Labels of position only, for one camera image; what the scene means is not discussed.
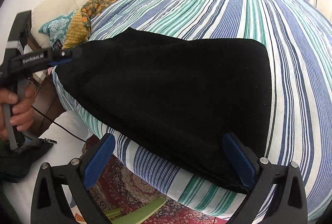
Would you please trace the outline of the person's left hand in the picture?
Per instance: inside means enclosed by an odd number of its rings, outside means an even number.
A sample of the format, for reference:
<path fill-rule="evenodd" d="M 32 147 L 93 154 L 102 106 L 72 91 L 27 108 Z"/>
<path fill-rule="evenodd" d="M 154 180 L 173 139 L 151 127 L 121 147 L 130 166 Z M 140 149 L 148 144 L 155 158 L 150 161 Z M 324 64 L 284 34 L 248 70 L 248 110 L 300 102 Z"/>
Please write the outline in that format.
<path fill-rule="evenodd" d="M 13 105 L 10 125 L 23 132 L 34 122 L 34 109 L 32 108 L 34 102 L 35 87 L 31 82 L 26 87 L 22 100 L 18 100 L 18 96 L 12 91 L 1 88 L 1 140 L 8 139 L 2 104 Z"/>

